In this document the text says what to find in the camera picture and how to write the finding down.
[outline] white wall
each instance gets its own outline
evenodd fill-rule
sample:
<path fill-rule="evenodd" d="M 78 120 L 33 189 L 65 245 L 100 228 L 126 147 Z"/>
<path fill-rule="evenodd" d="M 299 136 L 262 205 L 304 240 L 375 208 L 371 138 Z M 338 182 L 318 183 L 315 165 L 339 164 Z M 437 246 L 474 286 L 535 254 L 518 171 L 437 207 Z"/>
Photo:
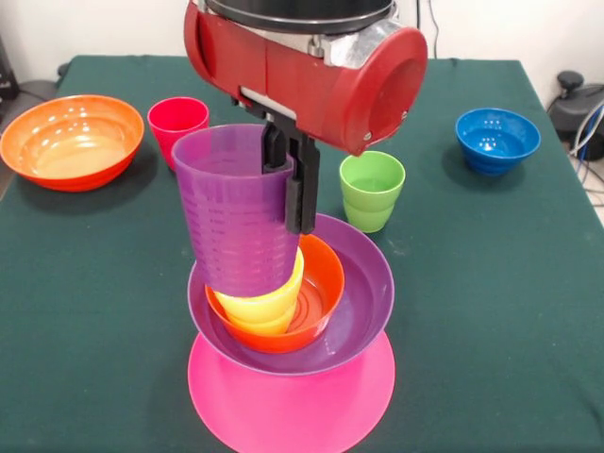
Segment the white wall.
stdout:
<path fill-rule="evenodd" d="M 186 0 L 0 0 L 0 34 L 19 80 L 54 78 L 76 54 L 184 55 Z M 400 0 L 415 23 L 414 0 Z M 422 0 L 423 29 L 434 28 Z M 556 73 L 604 81 L 604 0 L 432 0 L 439 57 L 520 59 L 547 103 Z"/>

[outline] green tablecloth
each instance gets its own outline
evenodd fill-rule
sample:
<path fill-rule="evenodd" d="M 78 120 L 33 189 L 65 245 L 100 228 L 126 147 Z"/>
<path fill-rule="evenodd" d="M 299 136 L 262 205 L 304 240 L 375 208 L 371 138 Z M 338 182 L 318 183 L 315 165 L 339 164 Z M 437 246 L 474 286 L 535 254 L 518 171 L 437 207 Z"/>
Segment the green tablecloth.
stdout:
<path fill-rule="evenodd" d="M 181 58 L 78 57 L 60 94 L 141 113 L 176 94 L 212 123 L 250 122 Z M 456 118 L 513 109 L 541 130 L 497 179 L 467 170 Z M 439 60 L 407 123 L 378 147 L 408 178 L 372 236 L 390 262 L 392 403 L 360 452 L 602 451 L 604 234 L 517 62 Z M 324 148 L 319 210 L 343 216 Z M 17 178 L 0 204 L 0 450 L 223 451 L 189 399 L 192 250 L 151 133 L 92 193 Z"/>

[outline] red cup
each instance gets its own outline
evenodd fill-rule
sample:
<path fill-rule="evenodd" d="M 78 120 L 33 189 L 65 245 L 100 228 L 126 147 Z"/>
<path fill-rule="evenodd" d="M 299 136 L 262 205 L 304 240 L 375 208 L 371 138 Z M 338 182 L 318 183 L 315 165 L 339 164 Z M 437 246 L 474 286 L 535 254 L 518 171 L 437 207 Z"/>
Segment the red cup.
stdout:
<path fill-rule="evenodd" d="M 206 104 L 192 97 L 169 97 L 149 109 L 147 121 L 159 143 L 161 154 L 174 170 L 174 143 L 191 132 L 208 127 L 210 110 Z"/>

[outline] orange bowl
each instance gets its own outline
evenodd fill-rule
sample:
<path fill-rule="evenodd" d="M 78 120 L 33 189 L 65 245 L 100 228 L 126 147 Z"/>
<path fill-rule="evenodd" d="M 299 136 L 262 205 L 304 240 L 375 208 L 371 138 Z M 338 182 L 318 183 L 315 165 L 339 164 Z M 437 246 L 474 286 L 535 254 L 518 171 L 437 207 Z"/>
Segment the orange bowl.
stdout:
<path fill-rule="evenodd" d="M 206 286 L 211 309 L 241 344 L 266 353 L 293 352 L 312 343 L 327 327 L 344 293 L 344 269 L 331 247 L 316 236 L 300 236 L 300 249 L 304 255 L 304 276 L 294 318 L 283 334 L 260 335 L 234 326 L 213 290 Z"/>
<path fill-rule="evenodd" d="M 5 164 L 47 189 L 84 192 L 120 175 L 143 140 L 143 118 L 112 97 L 83 94 L 40 104 L 8 125 Z"/>

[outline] yellow cup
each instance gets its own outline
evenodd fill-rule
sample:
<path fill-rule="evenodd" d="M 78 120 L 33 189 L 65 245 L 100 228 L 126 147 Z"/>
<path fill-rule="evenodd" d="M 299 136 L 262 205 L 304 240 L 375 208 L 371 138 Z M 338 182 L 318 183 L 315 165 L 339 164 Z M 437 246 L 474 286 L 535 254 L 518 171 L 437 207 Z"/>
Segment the yellow cup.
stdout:
<path fill-rule="evenodd" d="M 245 323 L 238 320 L 237 318 L 228 317 L 229 321 L 233 323 L 235 327 L 245 330 L 250 333 L 257 335 L 280 335 L 287 331 L 287 328 L 292 323 L 295 315 L 295 303 L 281 315 L 281 317 L 269 321 L 268 323 Z"/>
<path fill-rule="evenodd" d="M 214 292 L 214 294 L 233 324 L 237 324 L 237 322 L 244 324 L 271 323 L 285 319 L 285 314 L 289 313 L 292 308 L 295 310 L 295 303 L 302 285 L 302 276 L 304 276 L 304 256 L 298 247 L 292 276 L 283 286 L 273 292 L 256 297 L 233 297 L 218 292 Z"/>

